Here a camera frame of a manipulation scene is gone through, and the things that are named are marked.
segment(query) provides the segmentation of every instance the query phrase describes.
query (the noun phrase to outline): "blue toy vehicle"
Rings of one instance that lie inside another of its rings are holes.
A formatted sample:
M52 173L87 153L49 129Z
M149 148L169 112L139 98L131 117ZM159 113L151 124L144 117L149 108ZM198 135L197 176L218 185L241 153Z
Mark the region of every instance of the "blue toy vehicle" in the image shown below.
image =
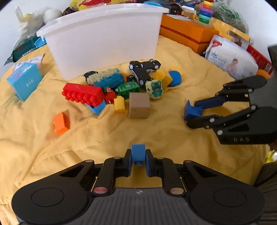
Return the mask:
M111 76L104 77L99 82L94 82L93 86L101 87L104 92L107 92L107 88L112 89L123 83L123 75L121 73L115 73Z

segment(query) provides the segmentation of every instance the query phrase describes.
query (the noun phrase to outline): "red lego brick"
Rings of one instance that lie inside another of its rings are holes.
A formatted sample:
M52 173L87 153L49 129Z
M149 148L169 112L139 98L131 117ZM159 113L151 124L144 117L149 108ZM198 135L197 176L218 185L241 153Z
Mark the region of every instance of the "red lego brick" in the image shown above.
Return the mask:
M105 98L102 88L81 84L66 83L62 95L66 100L81 102L97 107Z
M106 104L113 104L114 99L116 98L116 93L114 91L105 93L105 102Z

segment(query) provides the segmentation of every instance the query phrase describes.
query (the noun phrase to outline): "yellow blanket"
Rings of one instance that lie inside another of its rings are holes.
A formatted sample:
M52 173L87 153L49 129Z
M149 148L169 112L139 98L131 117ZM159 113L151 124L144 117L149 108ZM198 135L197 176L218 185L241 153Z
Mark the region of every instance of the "yellow blanket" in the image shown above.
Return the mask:
M147 119L130 119L127 113L116 113L112 104L98 116L81 103L65 100L61 92L66 81L47 46L20 61L43 53L40 71L44 78L24 103L6 81L12 69L0 81L0 220L3 225L18 223L11 199L22 186L85 159L102 163L106 158L123 156L131 144L146 144L155 157L171 158L175 163L194 160L249 184L257 177L267 154L265 145L220 145L211 129L186 126L183 116L188 99L194 103L214 96L222 84L232 81L226 72L190 48L160 36L155 59L165 71L172 66L180 67L185 79L162 98L151 100ZM130 74L127 63L114 68ZM80 76L71 82L84 84L84 79ZM205 114L228 115L246 107L246 103L226 103L206 110ZM58 136L53 118L62 111L69 116L71 127ZM130 178L118 179L117 186L154 187L161 186L161 182L159 178L145 178L144 167L138 166L133 167Z

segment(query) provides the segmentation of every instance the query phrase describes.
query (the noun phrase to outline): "teal box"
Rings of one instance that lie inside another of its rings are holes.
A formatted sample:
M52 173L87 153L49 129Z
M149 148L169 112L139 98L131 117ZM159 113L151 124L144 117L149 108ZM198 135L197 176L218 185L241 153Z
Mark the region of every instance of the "teal box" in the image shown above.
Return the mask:
M36 64L23 63L6 80L13 87L15 94L25 101L41 82L42 75Z

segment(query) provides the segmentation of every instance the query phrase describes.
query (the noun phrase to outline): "toy pile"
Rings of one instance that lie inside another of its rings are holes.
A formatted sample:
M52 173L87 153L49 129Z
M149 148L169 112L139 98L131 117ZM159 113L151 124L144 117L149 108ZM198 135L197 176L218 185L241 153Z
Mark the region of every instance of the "toy pile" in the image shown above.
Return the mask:
M150 113L150 98L159 99L168 87L182 82L178 67L165 73L157 60L131 61L127 76L119 69L84 74L87 85L67 83L62 95L68 101L85 104L94 114L100 114L106 104L114 104L116 112L125 112L125 100L129 99L129 117L147 118ZM69 129L67 116L61 112L54 118L55 132L63 134Z

